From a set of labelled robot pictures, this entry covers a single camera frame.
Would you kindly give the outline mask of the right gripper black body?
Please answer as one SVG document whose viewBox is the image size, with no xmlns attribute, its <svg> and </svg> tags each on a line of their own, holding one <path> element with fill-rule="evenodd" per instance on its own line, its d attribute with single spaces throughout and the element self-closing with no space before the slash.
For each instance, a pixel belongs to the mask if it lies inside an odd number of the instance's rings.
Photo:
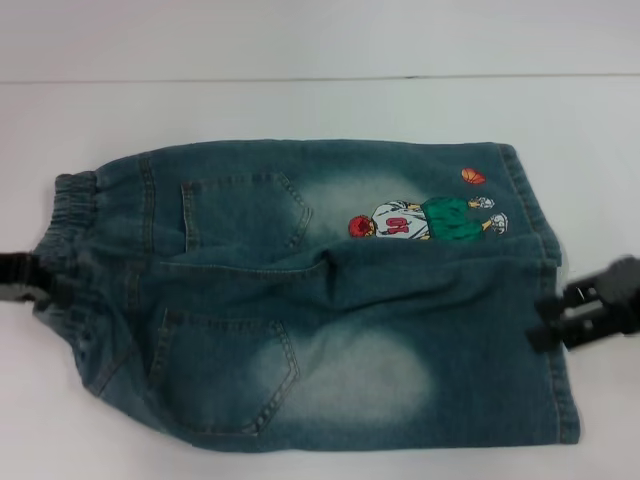
<svg viewBox="0 0 640 480">
<path fill-rule="evenodd" d="M 602 272 L 568 284 L 563 297 L 561 326 L 567 349 L 639 332 L 638 273 Z"/>
</svg>

